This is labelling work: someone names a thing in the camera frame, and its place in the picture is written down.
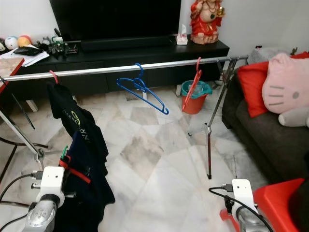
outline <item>bucket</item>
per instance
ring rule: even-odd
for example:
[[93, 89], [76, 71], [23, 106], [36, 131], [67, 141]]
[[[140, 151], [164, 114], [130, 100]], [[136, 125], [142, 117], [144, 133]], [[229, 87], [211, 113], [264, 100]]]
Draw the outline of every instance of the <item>bucket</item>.
[[[186, 81], [182, 84], [183, 105], [184, 105], [186, 96], [188, 95], [188, 92], [189, 92], [189, 85], [191, 85], [192, 83], [193, 81]], [[191, 114], [191, 115], [195, 115], [198, 112], [200, 112], [200, 110], [203, 107], [206, 96], [208, 94], [212, 94], [212, 89], [210, 85], [208, 85], [207, 83], [203, 81], [199, 81], [197, 85], [202, 86], [202, 89], [203, 89], [202, 92], [193, 93], [186, 108], [184, 109], [184, 112]]]

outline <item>metal rail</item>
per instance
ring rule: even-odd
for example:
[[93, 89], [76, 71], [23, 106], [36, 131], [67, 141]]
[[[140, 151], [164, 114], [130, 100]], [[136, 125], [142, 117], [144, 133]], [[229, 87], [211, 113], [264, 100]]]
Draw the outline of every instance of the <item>metal rail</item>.
[[[201, 59], [200, 64], [210, 64], [210, 63], [225, 62], [225, 61], [232, 61], [232, 60], [241, 60], [241, 59], [247, 59], [247, 58], [248, 56], [206, 58], [206, 59]], [[144, 70], [162, 69], [162, 68], [170, 68], [170, 67], [196, 65], [196, 63], [197, 63], [197, 59], [192, 59], [192, 60], [165, 62], [165, 63], [144, 64], [142, 65], [142, 67]], [[85, 74], [128, 72], [128, 71], [136, 71], [136, 70], [140, 70], [139, 66], [130, 65], [130, 66], [120, 66], [120, 67], [99, 68], [99, 69], [61, 71], [61, 72], [55, 72], [55, 74], [59, 77], [62, 77], [62, 76], [73, 76], [73, 75], [75, 76], [75, 75], [85, 75]], [[53, 78], [53, 75], [49, 72], [37, 73], [37, 74], [27, 74], [27, 75], [17, 75], [17, 76], [7, 77], [5, 78], [5, 80], [6, 81], [26, 81], [26, 80], [36, 80], [36, 79], [44, 79], [44, 78]]]

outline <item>white wall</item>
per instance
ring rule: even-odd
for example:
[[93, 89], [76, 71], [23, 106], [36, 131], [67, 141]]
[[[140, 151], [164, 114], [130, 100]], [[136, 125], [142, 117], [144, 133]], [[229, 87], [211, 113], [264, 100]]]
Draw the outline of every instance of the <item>white wall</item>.
[[[182, 0], [180, 25], [184, 23], [188, 33], [193, 2]], [[230, 55], [247, 54], [256, 45], [308, 50], [309, 0], [223, 0], [222, 5], [226, 17], [219, 39], [230, 47]], [[36, 41], [53, 36], [55, 27], [49, 0], [0, 0], [0, 37], [27, 34]]]

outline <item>marble floor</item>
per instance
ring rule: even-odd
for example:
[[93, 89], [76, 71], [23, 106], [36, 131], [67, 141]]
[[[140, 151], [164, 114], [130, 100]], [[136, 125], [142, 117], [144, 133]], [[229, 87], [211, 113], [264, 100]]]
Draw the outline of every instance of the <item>marble floor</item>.
[[[249, 179], [253, 189], [267, 184], [246, 148], [221, 122], [222, 105], [212, 126], [213, 179], [208, 180], [203, 123], [210, 119], [219, 90], [207, 96], [201, 112], [194, 116], [181, 111], [182, 99], [175, 91], [176, 87], [154, 89], [169, 115], [123, 91], [77, 96], [80, 106], [93, 114], [109, 150], [107, 180], [116, 203], [105, 208], [99, 232], [232, 232], [231, 225], [219, 217], [224, 200], [211, 195], [208, 188], [231, 183], [233, 178]], [[148, 100], [156, 101], [152, 96]], [[31, 141], [48, 144], [51, 150], [70, 145], [71, 138], [61, 121], [53, 118], [49, 102], [36, 103], [38, 112], [28, 110], [36, 130], [18, 110], [12, 113], [16, 124]], [[0, 125], [0, 136], [19, 141], [5, 123]], [[0, 142], [0, 171], [12, 148]], [[60, 155], [46, 156], [44, 164], [57, 166]], [[20, 147], [0, 188], [37, 170], [33, 157], [27, 148]], [[37, 195], [37, 190], [30, 189], [31, 183], [31, 179], [23, 179], [14, 184], [4, 200], [31, 203]], [[0, 226], [25, 213], [26, 209], [1, 205]], [[5, 231], [19, 232], [23, 225], [22, 220]]]

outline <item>clothes drying rack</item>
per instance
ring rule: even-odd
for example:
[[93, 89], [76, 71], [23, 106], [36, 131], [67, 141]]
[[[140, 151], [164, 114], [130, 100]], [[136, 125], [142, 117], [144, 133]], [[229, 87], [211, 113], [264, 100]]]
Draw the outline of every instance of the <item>clothes drying rack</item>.
[[[211, 179], [211, 125], [213, 119], [216, 115], [220, 102], [223, 98], [225, 90], [227, 88], [228, 82], [231, 78], [233, 70], [236, 63], [239, 60], [246, 60], [248, 56], [239, 56], [239, 57], [218, 57], [218, 58], [205, 58], [200, 60], [200, 64], [210, 64], [217, 63], [218, 69], [223, 80], [223, 84], [220, 89], [220, 95], [217, 101], [217, 104], [213, 110], [212, 116], [207, 124], [207, 140], [208, 140], [208, 179]], [[221, 62], [229, 62], [227, 70], [224, 72]], [[187, 65], [196, 65], [197, 59], [194, 60], [183, 60], [183, 61], [174, 61], [174, 62], [164, 62], [164, 63], [154, 63], [154, 64], [144, 64], [142, 68], [146, 69], [162, 69], [170, 67], [179, 67]], [[62, 71], [56, 72], [55, 74], [58, 77], [63, 76], [76, 76], [76, 75], [85, 75], [85, 74], [100, 74], [100, 73], [114, 73], [114, 72], [128, 72], [128, 71], [137, 71], [140, 70], [140, 67], [137, 65], [131, 66], [120, 66], [120, 67], [110, 67], [110, 68], [98, 68], [98, 69], [86, 69], [86, 70], [75, 70], [75, 71]], [[36, 80], [36, 79], [45, 79], [53, 78], [53, 75], [49, 72], [46, 73], [37, 73], [37, 74], [27, 74], [27, 75], [16, 75], [5, 78], [5, 81], [27, 81], [27, 80]], [[8, 124], [8, 126], [16, 133], [16, 135], [25, 143], [25, 145], [30, 149], [35, 155], [35, 160], [37, 161], [41, 170], [44, 169], [43, 158], [44, 155], [53, 152], [44, 152], [41, 149], [38, 149], [34, 143], [21, 131], [21, 129], [14, 123], [14, 121], [9, 118], [3, 111], [0, 109], [0, 117]]]

